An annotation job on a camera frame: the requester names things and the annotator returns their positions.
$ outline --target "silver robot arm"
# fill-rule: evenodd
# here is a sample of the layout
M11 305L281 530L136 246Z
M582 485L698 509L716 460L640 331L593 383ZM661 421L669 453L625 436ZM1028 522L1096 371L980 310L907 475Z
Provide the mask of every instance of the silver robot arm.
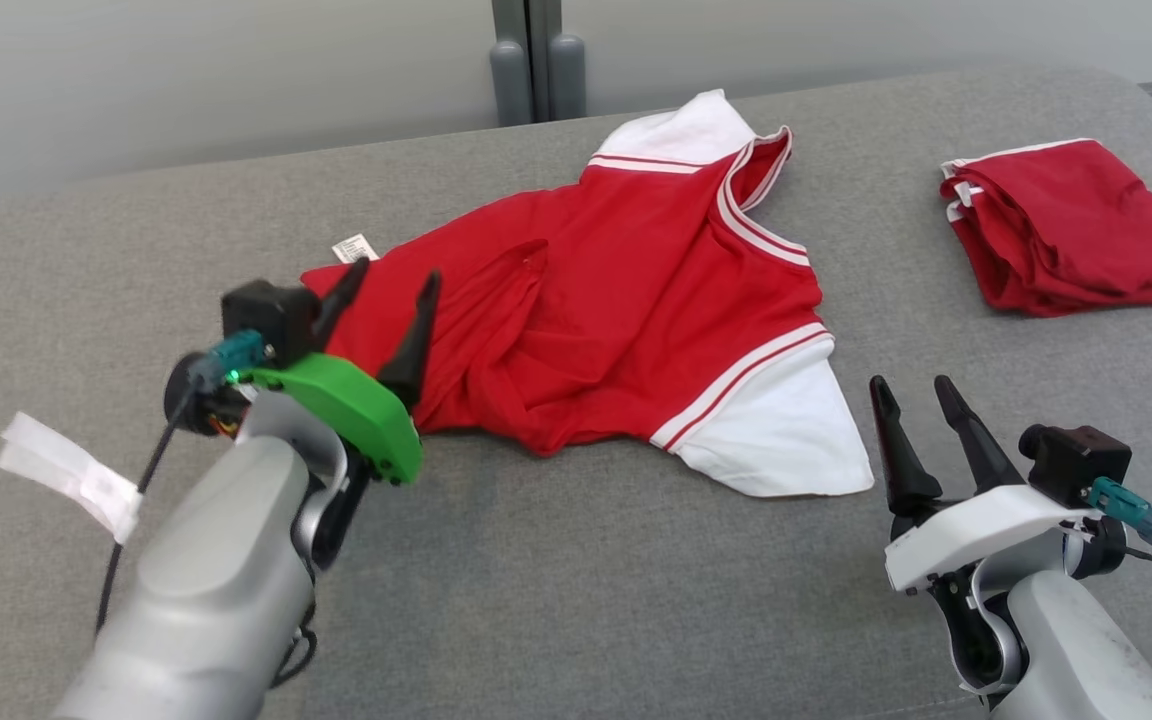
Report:
M1078 582L1123 560L1123 524L1085 502L1083 487L1123 479L1129 448L1081 429L1070 437L1083 433L1089 446L1039 457L1025 482L950 379L937 378L935 388L977 480L963 501L941 500L887 382L870 381L895 515L892 588L937 602L960 687L986 703L991 720L1152 720L1149 662Z
M314 509L348 486L342 456L339 438L296 401L257 396L236 445L146 546L131 596L52 717L259 715L314 601Z

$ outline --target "sticker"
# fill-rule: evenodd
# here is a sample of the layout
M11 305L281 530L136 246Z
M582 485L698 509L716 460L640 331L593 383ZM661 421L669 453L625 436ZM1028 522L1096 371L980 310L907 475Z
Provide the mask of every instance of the sticker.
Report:
M358 260L358 258L380 260L380 255L376 253L376 250L371 249L371 245L367 243L367 238L362 237L362 233L335 243L335 245L332 247L332 252L335 252L342 263L353 263Z
M3 430L0 468L70 498L122 544L136 528L143 495L71 439L25 414Z

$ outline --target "folded clothing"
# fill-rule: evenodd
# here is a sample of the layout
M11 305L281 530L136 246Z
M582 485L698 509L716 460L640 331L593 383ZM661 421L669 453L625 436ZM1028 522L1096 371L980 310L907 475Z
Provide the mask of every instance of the folded clothing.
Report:
M372 264L328 353L374 373L444 273L420 432L538 455L629 435L753 497L873 484L806 250L746 211L790 156L723 98L621 126L579 182L477 209ZM324 293L343 265L311 270Z
M1100 142L941 165L947 214L990 305L1052 316L1152 305L1152 192Z

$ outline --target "folded red shirt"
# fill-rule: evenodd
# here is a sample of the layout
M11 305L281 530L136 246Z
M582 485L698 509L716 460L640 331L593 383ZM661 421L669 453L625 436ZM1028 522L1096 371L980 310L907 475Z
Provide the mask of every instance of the folded red shirt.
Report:
M990 305L1052 316L1152 305L1152 192L1100 142L941 165L947 213Z

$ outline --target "white wall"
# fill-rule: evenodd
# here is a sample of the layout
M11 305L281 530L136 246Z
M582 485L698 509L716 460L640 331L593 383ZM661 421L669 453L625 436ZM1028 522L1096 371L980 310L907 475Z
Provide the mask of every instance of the white wall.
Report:
M488 0L0 0L0 197L491 127Z
M1152 0L563 0L590 114L950 69L1073 61L1152 82Z

